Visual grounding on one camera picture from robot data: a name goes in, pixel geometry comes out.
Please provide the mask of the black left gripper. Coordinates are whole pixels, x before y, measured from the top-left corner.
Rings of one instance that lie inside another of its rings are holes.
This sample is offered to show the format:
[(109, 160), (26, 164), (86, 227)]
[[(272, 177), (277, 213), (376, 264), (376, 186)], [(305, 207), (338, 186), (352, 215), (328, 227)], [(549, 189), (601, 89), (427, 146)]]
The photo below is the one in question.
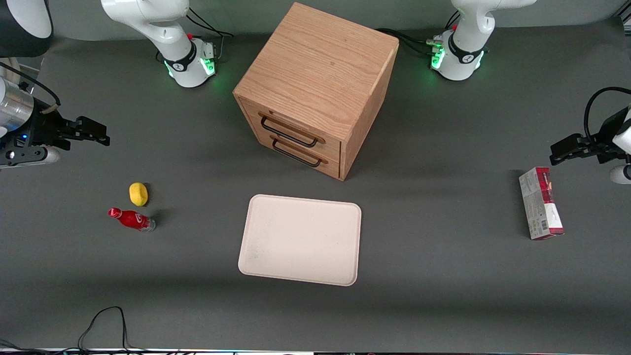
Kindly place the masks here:
[(597, 134), (591, 137), (575, 133), (566, 137), (564, 142), (557, 142), (550, 146), (550, 164), (557, 166), (571, 159), (585, 159), (597, 155), (597, 161), (605, 164), (611, 160), (630, 161), (630, 148), (622, 148), (623, 139), (615, 140), (615, 137), (630, 132), (630, 108), (623, 108), (616, 114), (608, 117)]

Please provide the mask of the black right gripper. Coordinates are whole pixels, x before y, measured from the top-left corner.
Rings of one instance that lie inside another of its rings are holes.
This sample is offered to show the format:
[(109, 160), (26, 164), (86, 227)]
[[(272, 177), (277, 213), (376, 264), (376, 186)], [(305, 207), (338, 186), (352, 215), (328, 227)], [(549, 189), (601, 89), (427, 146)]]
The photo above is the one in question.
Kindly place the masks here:
[(64, 119), (58, 111), (42, 114), (41, 108), (34, 110), (27, 121), (19, 128), (19, 147), (53, 146), (69, 151), (71, 140), (89, 141), (110, 146), (106, 126), (88, 117), (77, 117), (76, 121)]

